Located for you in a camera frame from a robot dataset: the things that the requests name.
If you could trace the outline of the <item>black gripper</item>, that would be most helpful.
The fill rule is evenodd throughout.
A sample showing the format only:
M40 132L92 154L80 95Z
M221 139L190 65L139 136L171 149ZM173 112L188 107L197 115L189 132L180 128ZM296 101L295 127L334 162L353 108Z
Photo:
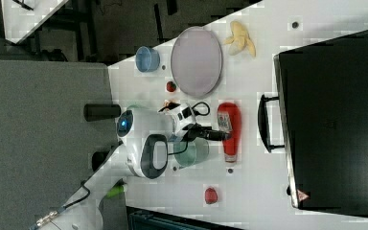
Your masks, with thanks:
M189 124L183 127L185 135L183 141L194 141L195 138L209 139L211 141L224 141L229 139L229 134L220 130L212 130L210 126Z

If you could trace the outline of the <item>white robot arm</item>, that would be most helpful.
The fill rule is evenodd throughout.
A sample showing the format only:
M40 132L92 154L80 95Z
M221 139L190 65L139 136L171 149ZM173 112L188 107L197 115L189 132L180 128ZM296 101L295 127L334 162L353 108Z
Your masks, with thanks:
M194 106L175 103L159 111L130 106L117 121L117 136L125 146L127 165L132 174L154 179L167 168L169 143L192 142L196 138L223 141L227 131L213 130L196 121Z

